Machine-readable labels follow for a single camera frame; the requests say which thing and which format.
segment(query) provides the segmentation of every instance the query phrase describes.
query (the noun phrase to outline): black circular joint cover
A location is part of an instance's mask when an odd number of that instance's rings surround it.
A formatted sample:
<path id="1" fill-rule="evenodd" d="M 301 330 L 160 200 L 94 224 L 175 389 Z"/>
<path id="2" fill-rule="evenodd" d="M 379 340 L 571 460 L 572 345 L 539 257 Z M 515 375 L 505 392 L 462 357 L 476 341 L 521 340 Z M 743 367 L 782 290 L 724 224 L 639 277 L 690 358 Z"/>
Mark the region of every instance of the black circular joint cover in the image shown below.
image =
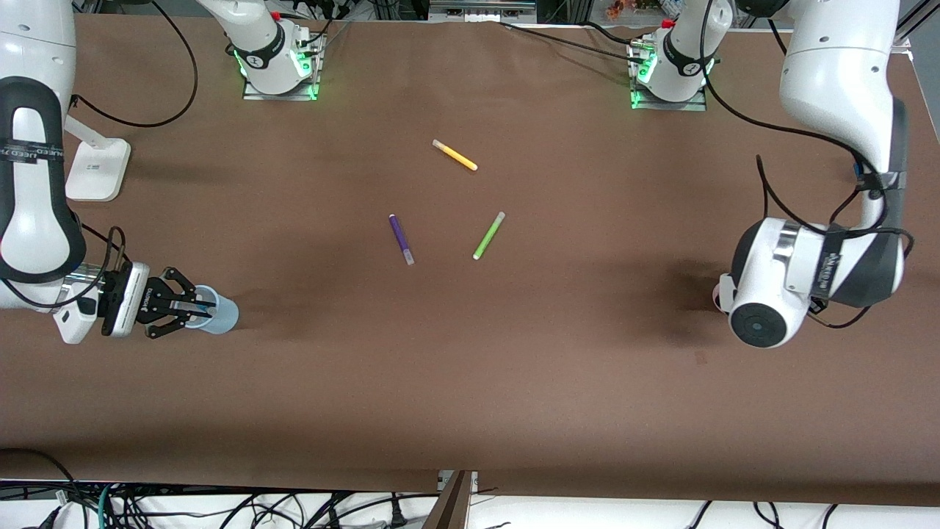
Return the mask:
<path id="1" fill-rule="evenodd" d="M 773 347 L 787 336 L 783 316 L 762 303 L 738 307 L 731 315 L 731 329 L 745 344 L 754 347 Z"/>

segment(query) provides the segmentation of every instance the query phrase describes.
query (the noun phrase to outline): brown tabletop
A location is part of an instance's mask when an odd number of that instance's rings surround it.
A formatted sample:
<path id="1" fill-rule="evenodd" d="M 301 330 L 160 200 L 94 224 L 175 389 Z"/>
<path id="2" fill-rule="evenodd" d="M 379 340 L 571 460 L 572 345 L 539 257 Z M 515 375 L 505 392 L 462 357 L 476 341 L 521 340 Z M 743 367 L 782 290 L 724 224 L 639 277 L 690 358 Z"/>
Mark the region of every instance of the brown tabletop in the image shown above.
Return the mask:
<path id="1" fill-rule="evenodd" d="M 940 148 L 906 56 L 889 75 L 912 127 L 904 283 L 855 327 L 807 321 L 761 351 L 711 302 L 760 218 L 754 154 L 824 220 L 854 180 L 837 148 L 716 104 L 632 110 L 621 60 L 496 24 L 353 24 L 319 101 L 244 102 L 218 24 L 180 27 L 196 103 L 157 129 L 75 109 L 133 157 L 116 200 L 73 207 L 122 226 L 135 260 L 235 299 L 242 322 L 68 346 L 46 315 L 0 313 L 0 444 L 82 479 L 426 490 L 467 468 L 502 493 L 940 505 Z M 79 17 L 78 37 L 90 101 L 130 120 L 185 102 L 165 21 Z M 793 124 L 773 38 L 728 35 L 721 56 L 722 95 Z"/>

